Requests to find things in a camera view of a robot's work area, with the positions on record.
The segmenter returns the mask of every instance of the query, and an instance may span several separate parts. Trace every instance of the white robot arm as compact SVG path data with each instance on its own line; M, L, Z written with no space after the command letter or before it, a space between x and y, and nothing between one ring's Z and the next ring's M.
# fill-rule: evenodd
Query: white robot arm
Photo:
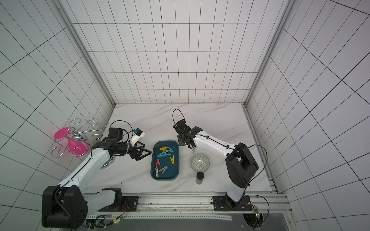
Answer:
M141 160L152 152L138 141L144 136L140 129L134 130L129 143L121 142L123 129L109 128L108 137L99 141L91 154L57 186L49 186L43 192L42 225L44 227L76 229L86 217L102 208L120 211L124 201L120 188L105 188L92 196L83 193L101 166L113 156L129 154Z
M180 146L188 145L189 148L198 146L225 158L228 174L232 181L226 193L226 204L231 209L235 208L258 170L258 164L248 147L243 143L234 145L219 140L199 127L191 129L186 125L185 119L175 123L173 128L178 133L177 138Z

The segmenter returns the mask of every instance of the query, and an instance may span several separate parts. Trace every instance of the yellow clothespin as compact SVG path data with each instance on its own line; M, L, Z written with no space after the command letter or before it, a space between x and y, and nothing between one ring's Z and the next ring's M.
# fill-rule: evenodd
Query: yellow clothespin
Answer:
M159 148L161 151L165 151L165 152L168 152L168 150L166 150L168 147L161 147Z
M171 158L171 156L169 156L169 158L171 159L172 164L174 164L174 161L175 161L175 155L174 155L174 157L172 157L172 158Z

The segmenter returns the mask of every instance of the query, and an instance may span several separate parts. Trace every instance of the white marble surface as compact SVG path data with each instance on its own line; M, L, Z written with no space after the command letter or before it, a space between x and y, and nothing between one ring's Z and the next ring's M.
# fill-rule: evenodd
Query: white marble surface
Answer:
M210 135L235 145L239 142L247 146L254 144L252 133L248 127L241 104L122 104L117 105L109 120L110 125L115 120L125 120L134 129L140 128L145 136L140 140L146 148L153 149L160 140L176 140L177 133L173 129L172 111L178 108L186 118L191 128L200 127ZM182 119L178 111L174 113L175 122ZM123 122L116 122L114 127L130 130ZM150 176L152 156L140 161L131 159L129 155L116 157L114 163L107 169L100 170L88 185L86 192L95 193L105 187L120 187L124 193L148 192L224 192L228 190L229 179L225 160L216 154L197 147L195 153L204 153L210 160L210 167L204 173L201 185L196 184L196 173L190 167L190 158L194 154L187 146L180 147L180 173L171 181L157 181ZM263 164L256 147L251 148L259 171ZM246 191L270 191L265 171L262 172Z

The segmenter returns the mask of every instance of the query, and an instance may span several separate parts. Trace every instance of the plastic tray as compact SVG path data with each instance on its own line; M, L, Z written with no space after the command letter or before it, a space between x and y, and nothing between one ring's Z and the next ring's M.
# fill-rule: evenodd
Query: plastic tray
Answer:
M161 147L170 147L173 152L168 152L170 155L165 155L158 157L163 151L160 150ZM172 164L171 158L175 158L174 163ZM158 170L162 169L163 167L167 166L167 169L162 174L163 171L159 172L159 177L157 178L155 175L155 165L157 163L157 159L159 159L159 163L161 166L158 165ZM180 171L180 154L179 154L179 144L174 140L163 140L157 142L153 147L153 154L152 154L152 166L150 168L150 175L155 180L173 180L175 179Z

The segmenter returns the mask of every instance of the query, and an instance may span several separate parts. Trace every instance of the red clothespin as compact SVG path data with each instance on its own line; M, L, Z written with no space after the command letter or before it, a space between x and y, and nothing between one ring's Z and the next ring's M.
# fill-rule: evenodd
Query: red clothespin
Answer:
M155 167L157 167L157 166L161 166L161 164L159 163L159 159L157 159L157 164L155 165Z

